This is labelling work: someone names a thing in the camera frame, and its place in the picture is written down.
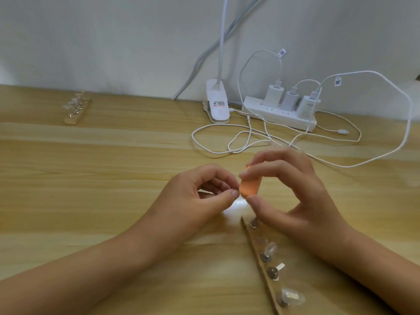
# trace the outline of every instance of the white power strip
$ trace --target white power strip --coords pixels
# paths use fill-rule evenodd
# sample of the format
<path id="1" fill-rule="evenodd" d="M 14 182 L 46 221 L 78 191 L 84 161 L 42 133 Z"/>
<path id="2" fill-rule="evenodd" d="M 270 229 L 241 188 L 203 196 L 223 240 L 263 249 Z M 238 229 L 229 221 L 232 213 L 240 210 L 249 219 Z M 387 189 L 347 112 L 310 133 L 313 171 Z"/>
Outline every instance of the white power strip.
<path id="1" fill-rule="evenodd" d="M 249 115 L 252 118 L 260 119 L 257 116 L 250 114 L 249 112 L 251 111 L 256 115 L 263 116 L 268 122 L 289 126 L 303 131 L 308 129 L 308 132 L 312 132 L 316 126 L 316 119 L 313 115 L 310 120 L 306 120 L 299 118 L 296 111 L 288 112 L 280 108 L 271 108 L 265 106 L 263 103 L 264 100 L 246 96 L 244 105 L 238 113 L 243 116 Z"/>

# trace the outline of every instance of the gray cable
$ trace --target gray cable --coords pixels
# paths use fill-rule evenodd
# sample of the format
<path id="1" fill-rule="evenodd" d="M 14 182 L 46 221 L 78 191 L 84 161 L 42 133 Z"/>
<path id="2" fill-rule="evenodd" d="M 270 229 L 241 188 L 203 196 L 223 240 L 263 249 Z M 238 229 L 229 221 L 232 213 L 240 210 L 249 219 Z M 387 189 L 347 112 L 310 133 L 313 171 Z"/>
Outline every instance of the gray cable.
<path id="1" fill-rule="evenodd" d="M 252 0 L 242 11 L 241 14 L 239 14 L 236 19 L 232 22 L 232 24 L 228 27 L 228 29 L 225 32 L 225 40 L 226 37 L 229 35 L 229 33 L 234 29 L 234 27 L 238 24 L 238 22 L 242 19 L 242 17 L 257 3 L 259 0 Z M 200 55 L 200 57 L 197 59 L 197 61 L 194 64 L 194 67 L 192 69 L 191 75 L 185 82 L 185 84 L 181 87 L 181 89 L 172 97 L 172 100 L 175 100 L 178 98 L 178 96 L 186 89 L 186 87 L 192 82 L 192 80 L 195 77 L 195 74 L 197 73 L 197 68 L 200 65 L 201 61 L 210 54 L 218 45 L 220 42 L 220 38 L 213 43 L 211 47 L 209 47 L 207 50 L 204 51 L 203 54 Z"/>

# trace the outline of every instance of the wooden table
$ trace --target wooden table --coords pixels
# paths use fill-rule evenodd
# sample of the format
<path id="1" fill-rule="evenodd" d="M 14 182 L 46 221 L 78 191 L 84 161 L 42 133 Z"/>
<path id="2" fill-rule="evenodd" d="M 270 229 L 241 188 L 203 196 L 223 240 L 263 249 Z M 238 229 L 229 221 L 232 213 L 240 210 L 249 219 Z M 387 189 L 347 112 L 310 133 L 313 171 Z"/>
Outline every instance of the wooden table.
<path id="1" fill-rule="evenodd" d="M 71 96 L 0 86 L 0 278 L 123 231 L 180 171 L 216 162 L 237 175 L 259 149 L 225 157 L 202 151 L 191 132 L 209 120 L 202 105 L 190 101 L 95 94 L 80 123 L 64 125 L 61 106 Z M 356 136 L 336 117 L 317 118 L 322 126 L 348 128 Z M 349 118 L 363 131 L 359 144 L 312 138 L 298 144 L 329 161 L 354 164 L 395 148 L 404 134 L 403 122 Z M 234 115 L 231 123 L 246 120 Z M 252 123 L 262 128 L 260 121 Z M 285 138 L 293 134 L 274 126 L 269 131 Z M 210 149 L 224 150 L 236 132 L 213 127 L 197 137 Z M 352 169 L 314 165 L 354 227 L 420 263 L 419 124 L 413 125 L 404 150 L 386 160 Z M 281 210 L 297 203 L 275 179 L 263 179 L 260 194 Z M 91 314 L 272 314 L 239 225 L 241 215 L 251 214 L 244 201 L 236 202 Z M 310 254 L 302 256 L 290 266 L 291 280 L 308 288 L 308 302 L 305 312 L 296 307 L 285 314 L 391 313 L 347 276 Z"/>

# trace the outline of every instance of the orange eraser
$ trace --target orange eraser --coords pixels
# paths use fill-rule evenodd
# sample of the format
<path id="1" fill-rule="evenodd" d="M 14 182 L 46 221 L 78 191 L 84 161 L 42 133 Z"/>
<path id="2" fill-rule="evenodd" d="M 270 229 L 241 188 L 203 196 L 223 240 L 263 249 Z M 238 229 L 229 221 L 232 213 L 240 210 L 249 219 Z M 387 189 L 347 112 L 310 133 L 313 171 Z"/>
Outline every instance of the orange eraser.
<path id="1" fill-rule="evenodd" d="M 239 185 L 239 193 L 241 194 L 241 196 L 246 198 L 247 196 L 257 194 L 258 189 L 260 188 L 261 179 L 262 177 L 255 180 L 242 180 L 241 184 Z"/>

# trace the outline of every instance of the fingernail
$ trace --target fingernail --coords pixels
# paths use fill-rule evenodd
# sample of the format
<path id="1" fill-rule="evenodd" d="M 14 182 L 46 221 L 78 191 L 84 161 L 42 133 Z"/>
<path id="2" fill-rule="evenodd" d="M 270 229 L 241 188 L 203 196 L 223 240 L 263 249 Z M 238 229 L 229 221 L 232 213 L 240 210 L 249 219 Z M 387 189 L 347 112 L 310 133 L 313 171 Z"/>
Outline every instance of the fingernail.
<path id="1" fill-rule="evenodd" d="M 245 200 L 252 207 L 258 207 L 260 205 L 260 202 L 258 201 L 258 198 L 256 196 L 247 196 Z"/>
<path id="2" fill-rule="evenodd" d="M 234 196 L 234 198 L 235 198 L 235 199 L 237 199 L 237 198 L 239 197 L 239 191 L 238 191 L 238 190 L 236 190 L 236 189 L 234 189 L 234 190 L 232 191 L 232 195 Z"/>

